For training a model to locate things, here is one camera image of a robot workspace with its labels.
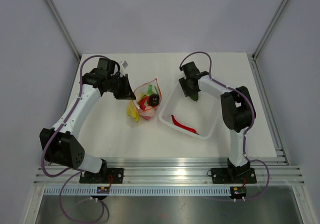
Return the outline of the yellow banana bunch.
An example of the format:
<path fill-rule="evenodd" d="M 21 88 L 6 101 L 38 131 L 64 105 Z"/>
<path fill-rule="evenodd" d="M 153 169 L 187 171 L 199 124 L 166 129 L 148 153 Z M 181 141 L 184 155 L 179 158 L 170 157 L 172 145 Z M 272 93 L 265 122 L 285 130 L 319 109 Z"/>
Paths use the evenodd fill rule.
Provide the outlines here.
<path fill-rule="evenodd" d="M 128 116 L 130 116 L 131 118 L 133 118 L 133 120 L 135 122 L 139 122 L 140 120 L 140 115 L 139 115 L 139 112 L 136 108 L 136 106 L 134 105 L 134 103 L 132 101 L 130 101 L 128 104 L 127 104 L 127 107 L 126 107 L 126 114 Z"/>

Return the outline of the green avocado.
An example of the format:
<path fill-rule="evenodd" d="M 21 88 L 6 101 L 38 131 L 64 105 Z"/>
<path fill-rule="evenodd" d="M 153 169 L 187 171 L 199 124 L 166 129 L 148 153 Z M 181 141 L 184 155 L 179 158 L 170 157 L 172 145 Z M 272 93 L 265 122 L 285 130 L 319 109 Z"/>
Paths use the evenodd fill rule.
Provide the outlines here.
<path fill-rule="evenodd" d="M 197 102 L 197 101 L 199 100 L 199 93 L 198 93 L 198 92 L 193 92 L 193 93 L 191 93 L 191 94 L 189 95 L 189 97 L 190 97 L 193 101 Z"/>

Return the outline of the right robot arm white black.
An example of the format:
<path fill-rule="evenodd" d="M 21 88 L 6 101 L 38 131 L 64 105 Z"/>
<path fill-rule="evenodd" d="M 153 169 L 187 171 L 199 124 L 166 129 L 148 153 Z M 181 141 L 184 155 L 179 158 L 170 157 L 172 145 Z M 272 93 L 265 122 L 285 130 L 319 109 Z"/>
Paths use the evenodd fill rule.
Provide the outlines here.
<path fill-rule="evenodd" d="M 208 71 L 199 71 L 193 61 L 181 65 L 179 69 L 185 75 L 178 80 L 184 95 L 196 101 L 199 92 L 205 92 L 219 99 L 222 119 L 229 129 L 227 167 L 213 167 L 207 175 L 214 184 L 255 184 L 255 171 L 246 154 L 246 134 L 256 118 L 249 90 L 245 86 L 232 88 L 211 78 Z"/>

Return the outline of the clear zip bag orange zipper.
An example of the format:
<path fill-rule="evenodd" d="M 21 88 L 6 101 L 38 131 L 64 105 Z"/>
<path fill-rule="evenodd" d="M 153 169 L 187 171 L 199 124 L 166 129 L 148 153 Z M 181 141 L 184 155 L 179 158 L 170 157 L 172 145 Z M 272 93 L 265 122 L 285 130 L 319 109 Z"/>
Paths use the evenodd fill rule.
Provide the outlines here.
<path fill-rule="evenodd" d="M 127 123 L 132 128 L 153 119 L 162 102 L 157 77 L 141 84 L 133 93 L 136 99 L 130 100 L 126 106 Z"/>

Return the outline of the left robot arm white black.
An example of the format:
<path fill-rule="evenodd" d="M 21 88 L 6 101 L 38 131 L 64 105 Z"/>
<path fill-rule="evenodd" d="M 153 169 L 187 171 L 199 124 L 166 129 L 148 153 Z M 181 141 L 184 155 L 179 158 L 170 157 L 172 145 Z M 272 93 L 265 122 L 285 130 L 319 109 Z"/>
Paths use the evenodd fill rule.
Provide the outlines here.
<path fill-rule="evenodd" d="M 81 173 L 83 184 L 121 183 L 123 169 L 108 168 L 107 161 L 86 153 L 78 141 L 88 114 L 105 93 L 117 100 L 135 100 L 123 63 L 96 55 L 97 67 L 84 73 L 88 57 L 79 67 L 79 89 L 62 117 L 39 134 L 42 147 L 41 170 L 49 178 L 56 178 L 68 170 Z"/>

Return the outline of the red chili pepper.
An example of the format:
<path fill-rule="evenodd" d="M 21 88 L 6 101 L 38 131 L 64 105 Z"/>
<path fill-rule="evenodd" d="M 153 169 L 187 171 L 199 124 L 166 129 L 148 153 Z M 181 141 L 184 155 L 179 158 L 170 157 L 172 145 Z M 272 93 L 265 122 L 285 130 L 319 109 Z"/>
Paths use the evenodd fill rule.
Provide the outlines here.
<path fill-rule="evenodd" d="M 175 116 L 174 116 L 173 114 L 171 115 L 171 119 L 172 119 L 172 122 L 173 122 L 173 124 L 174 124 L 175 126 L 181 128 L 181 129 L 183 129 L 183 130 L 186 130 L 186 131 L 188 131 L 188 132 L 191 132 L 191 133 L 193 133 L 193 134 L 199 135 L 198 132 L 197 132 L 194 128 L 188 127 L 188 126 L 183 125 L 183 124 L 181 124 L 180 122 L 178 122 L 177 119 L 175 118 Z"/>

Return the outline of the red dragon fruit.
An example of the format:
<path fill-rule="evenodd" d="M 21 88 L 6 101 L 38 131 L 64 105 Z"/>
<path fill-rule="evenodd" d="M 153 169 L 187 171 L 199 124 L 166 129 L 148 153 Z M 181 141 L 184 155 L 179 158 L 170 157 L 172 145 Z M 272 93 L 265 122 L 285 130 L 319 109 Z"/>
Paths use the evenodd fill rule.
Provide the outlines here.
<path fill-rule="evenodd" d="M 145 83 L 139 86 L 135 91 L 136 96 L 136 106 L 139 112 L 139 116 L 142 117 L 144 120 L 149 121 L 156 115 L 156 110 L 161 104 L 162 95 L 161 91 L 157 84 L 154 83 Z M 152 107 L 148 105 L 148 99 L 151 94 L 158 94 L 160 96 L 159 105 L 156 107 Z"/>

